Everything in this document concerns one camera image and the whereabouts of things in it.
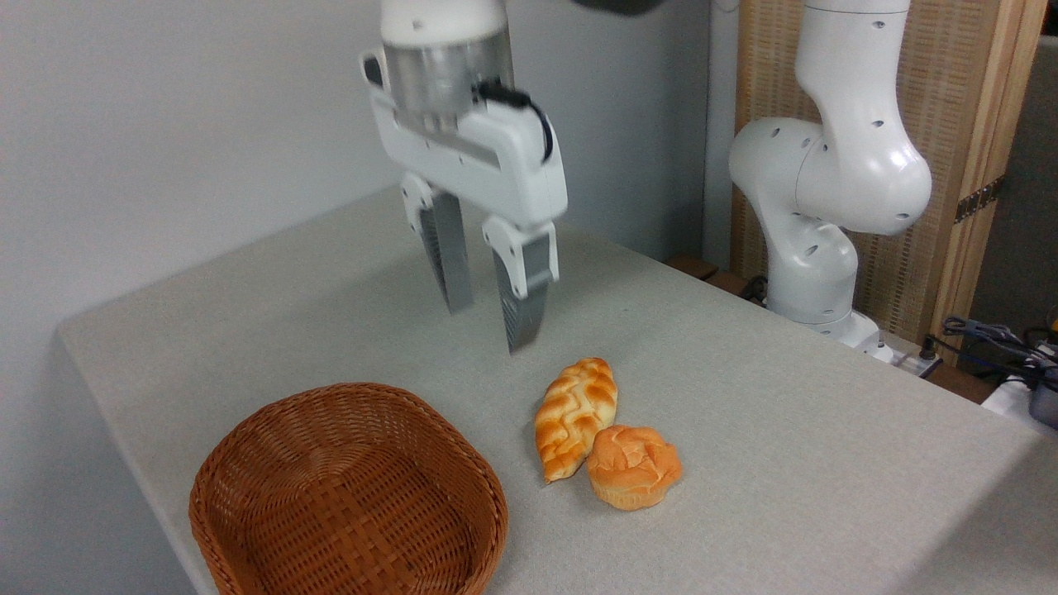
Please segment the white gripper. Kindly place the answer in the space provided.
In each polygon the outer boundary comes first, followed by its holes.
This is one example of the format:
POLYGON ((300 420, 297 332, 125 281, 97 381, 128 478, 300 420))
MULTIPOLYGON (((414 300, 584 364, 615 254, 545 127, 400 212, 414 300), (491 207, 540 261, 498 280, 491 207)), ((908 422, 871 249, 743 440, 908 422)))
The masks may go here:
POLYGON ((360 56, 383 147, 407 170, 400 188, 408 223, 426 250, 446 309, 455 315, 474 301, 461 198, 493 214, 481 230, 498 280, 508 350, 517 351, 536 339, 549 286, 559 278, 557 229, 548 221, 568 208, 560 147, 546 152, 544 126, 531 108, 496 101, 472 106, 452 127, 433 131, 397 109, 385 65, 381 50, 360 56))

